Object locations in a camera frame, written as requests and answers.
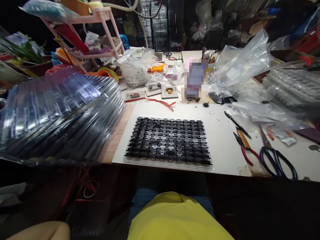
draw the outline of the floor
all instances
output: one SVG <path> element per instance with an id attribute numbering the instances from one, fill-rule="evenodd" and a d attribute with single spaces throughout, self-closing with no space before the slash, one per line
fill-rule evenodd
<path id="1" fill-rule="evenodd" d="M 28 168 L 0 163 L 1 178 L 11 184 L 27 181 L 29 185 L 21 206 L 10 209 L 10 217 L 0 223 L 0 240 L 43 221 L 67 219 L 73 204 L 64 209 L 60 204 L 71 181 L 68 171 L 70 168 Z M 98 236 L 72 234 L 72 240 L 127 239 L 129 204 L 137 172 L 137 168 L 104 167 L 103 171 L 93 168 L 92 174 L 102 176 L 101 184 L 106 189 L 112 189 L 108 176 L 117 173 L 115 195 L 104 204 L 111 203 L 111 207 L 103 208 L 105 212 L 98 208 L 97 214 L 108 215 L 103 231 Z M 319 239 L 319 183 L 218 174 L 208 174 L 206 180 L 217 220 L 235 239 Z"/>

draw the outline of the black scissors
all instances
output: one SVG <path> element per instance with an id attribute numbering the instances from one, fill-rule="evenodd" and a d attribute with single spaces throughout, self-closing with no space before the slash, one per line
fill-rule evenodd
<path id="1" fill-rule="evenodd" d="M 296 169 L 289 162 L 289 160 L 285 158 L 285 156 L 283 156 L 278 150 L 273 149 L 273 147 L 271 146 L 269 140 L 267 139 L 267 137 L 264 134 L 260 125 L 259 125 L 259 127 L 260 127 L 262 141 L 263 141 L 263 147 L 261 148 L 261 151 L 260 151 L 260 159 L 261 159 L 261 163 L 264 166 L 264 168 L 267 170 L 267 172 L 271 176 L 273 176 L 275 178 L 288 179 L 288 177 L 285 175 L 285 173 L 281 167 L 280 160 L 279 160 L 279 159 L 281 159 L 290 168 L 290 170 L 292 172 L 292 180 L 298 180 L 298 174 L 297 174 Z M 271 151 L 273 153 L 274 159 L 272 158 L 269 151 Z M 266 165 L 266 162 L 264 161 L 264 156 L 263 156 L 264 154 L 267 155 L 267 158 L 269 159 L 273 168 L 275 169 L 276 174 L 274 174 Z"/>
<path id="2" fill-rule="evenodd" d="M 171 57 L 172 56 L 172 52 L 163 52 L 163 55 L 166 56 L 167 59 L 169 59 L 170 61 L 174 61 L 174 60 L 179 60 L 179 59 L 176 59 L 175 57 Z"/>

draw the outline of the yellow shirt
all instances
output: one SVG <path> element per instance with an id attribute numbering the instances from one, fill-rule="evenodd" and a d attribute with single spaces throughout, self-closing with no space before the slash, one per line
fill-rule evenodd
<path id="1" fill-rule="evenodd" d="M 233 238 L 196 200 L 166 192 L 157 195 L 132 220 L 128 239 Z"/>

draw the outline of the pink shelf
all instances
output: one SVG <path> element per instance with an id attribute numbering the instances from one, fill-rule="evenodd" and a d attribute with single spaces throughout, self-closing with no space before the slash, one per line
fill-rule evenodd
<path id="1" fill-rule="evenodd" d="M 99 23 L 101 22 L 101 18 L 99 14 L 100 12 L 103 13 L 104 21 L 108 21 L 110 20 L 109 10 L 111 10 L 110 7 L 96 8 L 93 10 L 92 15 L 73 17 L 71 20 L 66 22 L 66 24 Z"/>
<path id="2" fill-rule="evenodd" d="M 63 23 L 56 23 L 56 22 L 50 22 L 47 19 L 41 17 L 42 21 L 46 24 L 46 26 L 49 28 L 49 30 L 52 32 L 52 34 L 57 37 L 58 33 L 56 32 L 56 30 L 54 29 L 54 25 L 59 25 L 59 24 L 63 24 Z M 111 20 L 113 28 L 115 30 L 115 33 L 117 35 L 117 39 L 119 40 L 119 44 L 117 46 L 114 45 L 114 42 L 112 40 L 110 31 L 108 29 L 108 26 L 106 24 L 106 21 Z M 64 42 L 62 42 L 63 47 L 67 50 L 67 52 L 71 55 L 71 57 L 73 58 L 73 60 L 77 63 L 77 65 L 81 68 L 81 70 L 85 73 L 87 73 L 87 71 L 84 69 L 84 67 L 82 66 L 82 64 L 79 62 L 79 59 L 91 59 L 93 61 L 93 63 L 97 66 L 97 63 L 94 61 L 94 58 L 107 58 L 107 57 L 116 57 L 117 59 L 119 59 L 119 51 L 121 49 L 122 52 L 124 52 L 124 47 L 119 35 L 119 31 L 116 25 L 116 22 L 114 20 L 112 11 L 110 7 L 102 7 L 102 8 L 95 8 L 93 10 L 92 15 L 90 16 L 78 16 L 78 17 L 73 17 L 72 19 L 70 19 L 68 22 L 66 22 L 65 24 L 68 24 L 68 26 L 70 27 L 71 31 L 75 32 L 76 34 L 78 34 L 76 32 L 76 30 L 73 27 L 73 24 L 83 24 L 83 23 L 99 23 L 101 22 L 106 35 L 109 39 L 109 42 L 111 44 L 111 52 L 109 53 L 105 53 L 105 54 L 90 54 L 90 55 L 83 55 L 80 51 L 78 51 L 76 48 L 70 49 Z"/>

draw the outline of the red-handled pliers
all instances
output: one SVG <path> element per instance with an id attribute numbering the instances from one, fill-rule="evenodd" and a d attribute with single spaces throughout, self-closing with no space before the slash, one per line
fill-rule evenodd
<path id="1" fill-rule="evenodd" d="M 238 143 L 239 143 L 240 146 L 241 146 L 242 154 L 243 154 L 243 156 L 244 156 L 244 159 L 247 161 L 247 163 L 248 163 L 250 166 L 253 166 L 253 163 L 252 163 L 252 162 L 249 160 L 249 158 L 247 157 L 246 150 L 248 150 L 248 151 L 250 151 L 251 153 L 253 153 L 253 155 L 255 155 L 256 158 L 257 158 L 257 159 L 259 160 L 259 162 L 261 163 L 260 156 L 259 156 L 255 151 L 253 151 L 251 148 L 245 148 L 244 145 L 243 145 L 243 143 L 242 143 L 241 138 L 240 138 L 237 134 L 235 134 L 235 133 L 233 133 L 233 134 L 234 134 L 234 136 L 236 137 L 236 140 L 238 141 Z"/>

